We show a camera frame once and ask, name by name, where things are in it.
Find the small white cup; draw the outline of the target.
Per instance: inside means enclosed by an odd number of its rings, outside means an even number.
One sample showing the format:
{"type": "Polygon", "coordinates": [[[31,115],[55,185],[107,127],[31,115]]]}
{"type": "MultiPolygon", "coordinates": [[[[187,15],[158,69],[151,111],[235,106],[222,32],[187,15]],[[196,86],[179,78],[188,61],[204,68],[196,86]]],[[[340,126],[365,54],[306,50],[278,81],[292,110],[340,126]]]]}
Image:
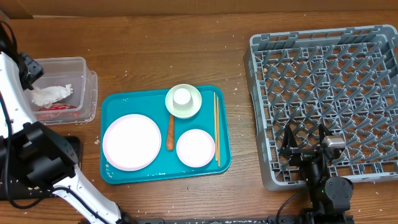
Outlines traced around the small white cup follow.
{"type": "Polygon", "coordinates": [[[173,93],[173,101],[177,106],[187,106],[191,99],[191,93],[186,88],[178,88],[173,93]]]}

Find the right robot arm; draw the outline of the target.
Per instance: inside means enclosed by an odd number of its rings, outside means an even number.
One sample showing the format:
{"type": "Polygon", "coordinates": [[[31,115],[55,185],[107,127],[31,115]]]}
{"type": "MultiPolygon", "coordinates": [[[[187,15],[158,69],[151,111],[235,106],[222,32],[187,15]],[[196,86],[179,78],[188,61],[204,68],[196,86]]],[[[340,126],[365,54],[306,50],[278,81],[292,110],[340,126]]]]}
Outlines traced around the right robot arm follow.
{"type": "Polygon", "coordinates": [[[353,223],[353,217],[345,212],[350,209],[354,185],[345,177],[330,174],[327,165],[341,156],[346,143],[341,136],[333,135],[325,125],[318,125],[319,144],[309,151],[300,147],[287,124],[280,154],[288,158],[290,166],[297,166],[305,181],[306,189],[291,196],[278,209],[276,223],[353,223]],[[308,193],[311,208],[305,208],[300,215],[281,217],[283,208],[297,197],[308,193]]]}

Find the white tissue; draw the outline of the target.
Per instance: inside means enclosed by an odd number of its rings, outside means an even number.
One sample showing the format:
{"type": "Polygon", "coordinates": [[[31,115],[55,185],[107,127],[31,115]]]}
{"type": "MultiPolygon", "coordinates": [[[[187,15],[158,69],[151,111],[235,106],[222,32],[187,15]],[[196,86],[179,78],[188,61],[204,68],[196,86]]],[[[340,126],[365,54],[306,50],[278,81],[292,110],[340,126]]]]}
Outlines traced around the white tissue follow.
{"type": "Polygon", "coordinates": [[[35,87],[30,91],[33,104],[49,108],[54,103],[63,100],[73,93],[71,84],[65,86],[49,86],[46,88],[35,87]]]}

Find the large white plate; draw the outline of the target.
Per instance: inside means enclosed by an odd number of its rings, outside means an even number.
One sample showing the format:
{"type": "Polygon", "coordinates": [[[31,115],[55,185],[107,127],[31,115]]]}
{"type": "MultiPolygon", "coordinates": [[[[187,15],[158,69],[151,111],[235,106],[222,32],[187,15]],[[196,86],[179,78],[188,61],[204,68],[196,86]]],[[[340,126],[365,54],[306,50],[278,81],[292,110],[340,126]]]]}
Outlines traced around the large white plate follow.
{"type": "Polygon", "coordinates": [[[102,140],[106,160],[123,171],[147,167],[157,157],[162,145],[158,125],[147,116],[128,114],[112,122],[102,140]]]}

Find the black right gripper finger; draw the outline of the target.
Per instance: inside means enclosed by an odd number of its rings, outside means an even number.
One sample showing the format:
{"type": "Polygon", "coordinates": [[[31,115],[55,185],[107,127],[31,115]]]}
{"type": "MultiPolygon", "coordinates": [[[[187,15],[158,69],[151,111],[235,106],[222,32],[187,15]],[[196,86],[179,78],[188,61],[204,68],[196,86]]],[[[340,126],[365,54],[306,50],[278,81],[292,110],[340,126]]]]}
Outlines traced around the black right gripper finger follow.
{"type": "Polygon", "coordinates": [[[319,143],[323,147],[330,147],[332,143],[332,134],[324,124],[318,125],[319,143]]]}
{"type": "Polygon", "coordinates": [[[288,149],[291,147],[297,148],[298,145],[290,126],[286,124],[284,128],[284,137],[282,140],[281,149],[288,149]]]}

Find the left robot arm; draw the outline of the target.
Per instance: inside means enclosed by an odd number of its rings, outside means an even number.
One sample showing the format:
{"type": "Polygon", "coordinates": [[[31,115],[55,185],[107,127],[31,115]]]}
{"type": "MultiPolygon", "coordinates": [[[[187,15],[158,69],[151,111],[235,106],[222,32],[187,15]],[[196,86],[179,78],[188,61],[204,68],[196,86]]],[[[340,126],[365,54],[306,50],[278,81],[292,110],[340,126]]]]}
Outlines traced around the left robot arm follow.
{"type": "Polygon", "coordinates": [[[1,21],[1,161],[7,200],[22,208],[11,194],[9,178],[15,177],[63,198],[90,223],[134,223],[84,176],[67,139],[36,119],[23,92],[43,74],[41,65],[18,52],[11,27],[1,21]]]}

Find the red foil snack wrapper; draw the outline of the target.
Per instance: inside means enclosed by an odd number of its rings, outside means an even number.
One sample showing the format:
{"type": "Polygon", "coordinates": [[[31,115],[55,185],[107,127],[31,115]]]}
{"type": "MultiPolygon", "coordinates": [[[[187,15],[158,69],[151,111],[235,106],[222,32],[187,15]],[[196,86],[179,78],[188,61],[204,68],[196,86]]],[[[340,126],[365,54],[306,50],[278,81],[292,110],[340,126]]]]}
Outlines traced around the red foil snack wrapper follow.
{"type": "Polygon", "coordinates": [[[49,108],[41,107],[39,111],[45,111],[44,114],[39,114],[38,117],[40,119],[53,119],[58,118],[60,116],[69,117],[79,117],[79,114],[76,111],[65,112],[65,110],[76,109],[76,106],[63,104],[63,103],[55,103],[49,108]]]}

